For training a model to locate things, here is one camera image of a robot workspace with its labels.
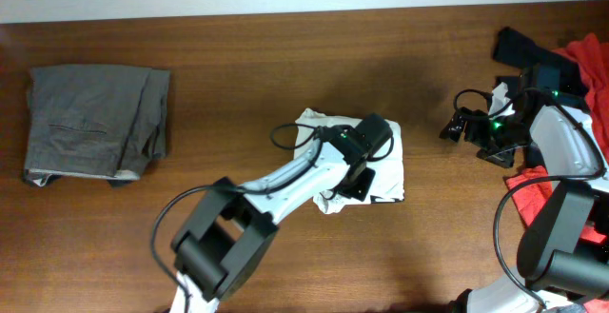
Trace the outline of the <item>white t-shirt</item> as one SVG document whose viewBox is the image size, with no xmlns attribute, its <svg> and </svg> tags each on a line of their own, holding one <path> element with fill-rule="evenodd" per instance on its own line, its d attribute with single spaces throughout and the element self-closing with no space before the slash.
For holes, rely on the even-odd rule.
<svg viewBox="0 0 609 313">
<path fill-rule="evenodd" d="M 302 143 L 310 135 L 311 130 L 307 126 L 350 125 L 355 127 L 360 121 L 360 118 L 328 116 L 311 108 L 306 108 L 295 121 L 296 124 L 300 124 L 295 144 Z M 369 168 L 375 171 L 375 176 L 365 199 L 360 201 L 342 193 L 337 193 L 330 199 L 332 190 L 325 190 L 313 197 L 313 202 L 322 213 L 339 213 L 347 205 L 396 204 L 404 200 L 402 129 L 397 122 L 388 120 L 387 123 L 393 131 L 394 146 L 388 153 L 390 142 L 386 142 L 379 151 L 374 153 L 375 157 L 383 157 L 384 155 L 386 157 L 380 161 L 367 164 Z"/>
</svg>

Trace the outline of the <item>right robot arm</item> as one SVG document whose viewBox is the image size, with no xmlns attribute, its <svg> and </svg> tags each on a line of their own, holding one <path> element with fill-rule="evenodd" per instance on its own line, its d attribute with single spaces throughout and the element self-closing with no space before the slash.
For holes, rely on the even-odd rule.
<svg viewBox="0 0 609 313">
<path fill-rule="evenodd" d="M 498 260 L 501 214 L 509 199 L 533 185 L 552 193 L 524 231 L 517 265 L 500 265 L 492 284 L 467 289 L 451 312 L 549 312 L 608 298 L 608 244 L 582 239 L 587 226 L 608 232 L 608 163 L 594 138 L 583 96 L 565 90 L 556 68 L 535 65 L 521 72 L 515 88 L 500 84 L 483 98 L 486 110 L 455 106 L 444 140 L 479 147 L 478 156 L 510 167 L 519 148 L 537 151 L 546 175 L 526 180 L 500 200 L 493 222 Z"/>
</svg>

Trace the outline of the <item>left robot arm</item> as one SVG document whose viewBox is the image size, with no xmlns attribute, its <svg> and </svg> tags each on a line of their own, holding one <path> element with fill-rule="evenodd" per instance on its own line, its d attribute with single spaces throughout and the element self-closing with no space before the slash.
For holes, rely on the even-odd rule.
<svg viewBox="0 0 609 313">
<path fill-rule="evenodd" d="M 370 163 L 392 148 L 391 127 L 376 113 L 356 126 L 314 127 L 302 153 L 274 172 L 240 186 L 222 178 L 206 188 L 170 247 L 183 309 L 211 311 L 252 275 L 280 222 L 310 198 L 369 204 L 377 179 Z"/>
</svg>

